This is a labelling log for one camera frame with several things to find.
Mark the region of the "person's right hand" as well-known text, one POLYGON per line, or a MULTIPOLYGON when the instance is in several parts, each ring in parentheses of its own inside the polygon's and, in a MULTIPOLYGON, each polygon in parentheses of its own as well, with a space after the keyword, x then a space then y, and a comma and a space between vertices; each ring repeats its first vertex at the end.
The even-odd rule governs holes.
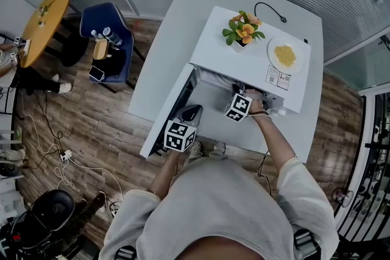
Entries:
POLYGON ((249 116, 261 116, 269 114, 263 107, 263 101, 260 99, 252 99, 250 108, 249 108, 249 116))

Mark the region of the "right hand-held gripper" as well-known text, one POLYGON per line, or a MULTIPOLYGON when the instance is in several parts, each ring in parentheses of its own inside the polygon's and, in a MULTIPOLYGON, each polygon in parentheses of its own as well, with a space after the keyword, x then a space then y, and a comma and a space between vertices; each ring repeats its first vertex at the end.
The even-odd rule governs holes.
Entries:
POLYGON ((269 110, 272 108, 276 96, 244 83, 232 84, 232 98, 225 108, 224 116, 235 122, 241 122, 244 118, 249 116, 249 108, 252 99, 260 99, 263 101, 263 107, 269 114, 267 117, 269 117, 269 110))

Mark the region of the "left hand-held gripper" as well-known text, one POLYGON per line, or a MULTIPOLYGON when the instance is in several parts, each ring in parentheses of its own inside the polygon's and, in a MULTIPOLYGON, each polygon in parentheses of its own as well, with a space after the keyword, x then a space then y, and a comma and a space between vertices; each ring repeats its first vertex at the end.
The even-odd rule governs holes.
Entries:
POLYGON ((197 128, 202 116, 201 105, 189 105, 181 108, 167 122, 164 133, 164 148, 184 152, 196 138, 197 128))

